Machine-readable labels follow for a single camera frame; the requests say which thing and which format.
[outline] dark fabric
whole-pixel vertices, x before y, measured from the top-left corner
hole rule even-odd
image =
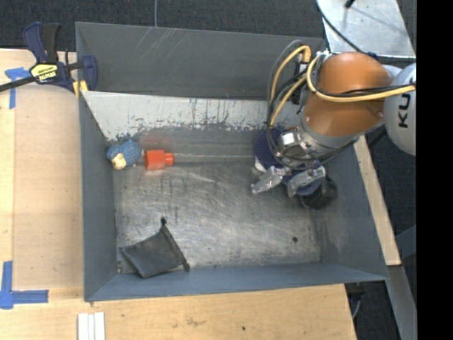
[[[170,271],[180,265],[189,271],[189,264],[165,226],[165,220],[158,233],[132,246],[121,248],[121,252],[143,278]]]

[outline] white cable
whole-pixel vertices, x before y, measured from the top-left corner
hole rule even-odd
[[[154,26],[157,27],[157,0],[154,0]]]

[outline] blue tape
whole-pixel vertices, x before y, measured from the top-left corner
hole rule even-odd
[[[14,305],[26,303],[46,303],[49,290],[12,291],[13,262],[3,263],[3,276],[1,277],[0,309],[11,310]]]
[[[5,71],[5,74],[8,76],[8,78],[11,81],[15,81],[17,79],[22,79],[22,78],[28,78],[31,74],[27,69],[24,68],[13,68],[13,69],[7,69]],[[11,89],[11,92],[9,94],[9,109],[13,109],[16,107],[16,89],[13,88]]]

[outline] wooden board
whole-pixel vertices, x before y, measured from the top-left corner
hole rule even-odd
[[[390,223],[389,212],[385,205],[379,179],[377,178],[364,136],[361,136],[354,144],[354,148],[357,153],[358,163],[365,190],[367,191],[369,206],[372,210],[377,234],[379,235],[379,241],[381,242],[385,263],[387,266],[399,266],[402,262],[398,246],[396,245],[394,230]]]
[[[75,54],[71,53],[69,59],[73,62]],[[35,58],[27,50],[2,50],[0,62],[3,73],[11,68],[27,69],[35,64]],[[4,105],[9,94],[2,93]],[[6,110],[10,119],[14,117],[14,124],[8,121],[8,125],[1,125],[2,131],[8,130],[2,132],[7,139],[2,140],[2,152],[8,155],[9,165],[5,170],[9,173],[5,181],[8,187],[1,197],[2,202],[11,202],[11,195],[14,198],[12,258],[10,250],[9,258],[4,259],[13,259],[13,288],[80,286],[83,267],[76,96],[63,88],[31,83],[16,89],[16,107],[9,110],[7,106]],[[11,209],[11,203],[4,205],[5,210],[8,205]],[[7,239],[2,242],[11,248]]]
[[[104,312],[106,340],[357,338],[343,285],[91,304],[81,297],[81,288],[51,290],[48,304],[0,312],[1,338],[76,339],[81,312]]]

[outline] gray metal surface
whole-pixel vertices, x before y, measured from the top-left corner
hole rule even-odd
[[[250,185],[259,175],[253,164],[177,163],[156,172],[137,165],[115,172],[118,245],[154,234],[164,217],[192,269],[320,261],[316,218],[285,188],[253,195]]]
[[[105,139],[85,100],[79,100],[84,220],[84,292],[94,294],[116,273],[116,228],[111,168]]]
[[[263,99],[278,55],[300,39],[319,38],[76,23],[77,52],[98,63],[97,91],[185,97]],[[294,66],[282,73],[282,81]]]
[[[382,57],[410,57],[415,53],[396,0],[356,0],[350,8],[347,0],[318,0],[327,19],[347,39],[364,52]],[[353,52],[323,20],[332,52]]]
[[[265,127],[265,101],[146,96],[99,91],[86,91],[83,95],[108,140],[117,140],[128,135],[143,135],[157,129],[220,129],[222,132],[244,132]],[[296,125],[299,122],[296,109],[297,106],[286,104],[277,123],[285,127]]]
[[[417,253],[417,225],[405,230],[396,238],[401,259],[406,259]]]
[[[403,266],[390,266],[385,281],[401,340],[417,340],[417,307]]]

